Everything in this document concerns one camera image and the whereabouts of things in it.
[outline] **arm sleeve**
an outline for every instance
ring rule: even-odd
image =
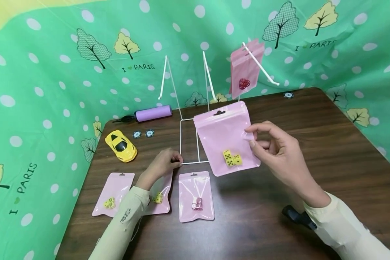
[[[331,246],[342,260],[390,260],[390,250],[357,219],[352,210],[332,194],[325,208],[312,208],[304,203],[305,211],[318,227],[315,233]]]
[[[120,203],[104,234],[88,260],[121,260],[129,246],[137,222],[149,204],[149,192],[132,187]]]

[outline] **green backdrop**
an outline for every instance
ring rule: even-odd
[[[53,259],[102,126],[157,100],[220,101],[230,53],[265,42],[243,95],[318,87],[390,161],[390,0],[109,0],[19,14],[0,30],[0,259]]]

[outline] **brown table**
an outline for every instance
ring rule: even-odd
[[[244,101],[252,123],[271,120],[299,140],[316,181],[348,204],[390,249],[390,164],[325,94],[317,88],[307,88],[294,91],[292,99],[280,93]],[[189,118],[206,110],[203,106],[182,111]],[[154,129],[155,135],[132,139],[138,155],[133,162],[124,164],[104,142],[107,134],[115,129],[128,137],[136,130],[147,129]],[[195,161],[193,122],[184,123],[182,132],[182,155],[186,161]],[[111,220],[107,216],[91,216],[108,175],[134,172],[135,183],[156,154],[167,147],[179,150],[177,111],[161,120],[105,125],[57,259],[88,259]],[[203,151],[201,158],[206,158]],[[215,220],[181,224],[177,174],[203,170],[211,175]],[[288,204],[297,210],[303,210],[303,206],[265,165],[215,177],[209,164],[192,164],[184,165],[177,174],[170,192],[170,213],[143,217],[124,259],[339,259],[315,233],[282,216],[281,210]]]

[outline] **human hand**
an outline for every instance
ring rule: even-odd
[[[330,197],[319,187],[305,163],[296,138],[270,121],[255,123],[245,129],[253,133],[253,153],[264,162],[282,183],[293,189],[311,207],[325,207]],[[270,140],[257,140],[258,132],[268,132]]]
[[[159,178],[170,174],[173,169],[181,167],[182,163],[183,158],[178,151],[172,150],[172,148],[162,150],[140,175],[136,186],[148,191]]]

